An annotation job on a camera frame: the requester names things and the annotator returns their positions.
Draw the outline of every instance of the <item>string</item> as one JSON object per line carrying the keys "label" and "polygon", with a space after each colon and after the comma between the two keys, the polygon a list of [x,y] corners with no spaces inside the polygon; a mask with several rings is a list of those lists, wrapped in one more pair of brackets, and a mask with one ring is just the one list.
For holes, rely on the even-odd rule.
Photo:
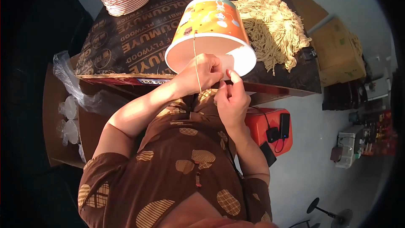
{"label": "string", "polygon": [[202,90],[201,90],[201,84],[200,84],[200,77],[198,76],[198,71],[197,71],[196,33],[195,32],[194,32],[194,35],[193,35],[193,47],[194,47],[194,58],[196,60],[196,73],[197,73],[198,86],[200,87],[200,93],[201,93]]}

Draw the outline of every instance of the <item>forearm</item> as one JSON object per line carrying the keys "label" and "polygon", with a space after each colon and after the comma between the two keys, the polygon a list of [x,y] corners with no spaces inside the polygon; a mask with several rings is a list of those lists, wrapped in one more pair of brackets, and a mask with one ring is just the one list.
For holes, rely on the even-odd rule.
{"label": "forearm", "polygon": [[227,131],[235,143],[243,176],[260,178],[269,184],[270,171],[266,157],[250,137],[246,127],[243,125],[238,130],[231,129]]}
{"label": "forearm", "polygon": [[180,98],[177,90],[175,82],[167,82],[120,108],[109,119],[108,124],[129,138],[135,138],[160,111]]}

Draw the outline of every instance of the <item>pile of string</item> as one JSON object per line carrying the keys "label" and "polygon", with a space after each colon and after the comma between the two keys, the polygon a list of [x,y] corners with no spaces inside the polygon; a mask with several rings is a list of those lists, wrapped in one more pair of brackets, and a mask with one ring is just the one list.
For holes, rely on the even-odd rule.
{"label": "pile of string", "polygon": [[258,61],[267,72],[274,73],[276,63],[284,64],[288,72],[296,66],[294,58],[312,40],[304,34],[301,18],[282,0],[232,1],[240,13],[246,33],[251,40]]}

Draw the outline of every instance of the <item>red stool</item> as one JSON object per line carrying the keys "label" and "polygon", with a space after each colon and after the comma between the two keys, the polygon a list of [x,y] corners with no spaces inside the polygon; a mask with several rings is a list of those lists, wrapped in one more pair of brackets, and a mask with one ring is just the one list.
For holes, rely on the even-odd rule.
{"label": "red stool", "polygon": [[[270,128],[277,127],[280,129],[280,114],[290,114],[286,109],[266,109],[266,108],[249,108],[246,113],[245,124],[250,129],[250,136],[255,143],[260,146],[267,141],[266,130],[268,129],[267,120],[269,121]],[[290,116],[290,130],[289,137],[284,140],[279,139],[273,143],[269,143],[274,155],[280,156],[291,149],[292,146],[292,127]]]}

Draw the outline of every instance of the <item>sticker with numbers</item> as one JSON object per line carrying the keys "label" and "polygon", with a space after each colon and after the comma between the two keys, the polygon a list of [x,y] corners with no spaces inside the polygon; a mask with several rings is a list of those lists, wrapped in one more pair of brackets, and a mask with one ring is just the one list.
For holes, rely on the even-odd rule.
{"label": "sticker with numbers", "polygon": [[170,79],[138,79],[142,84],[164,84]]}

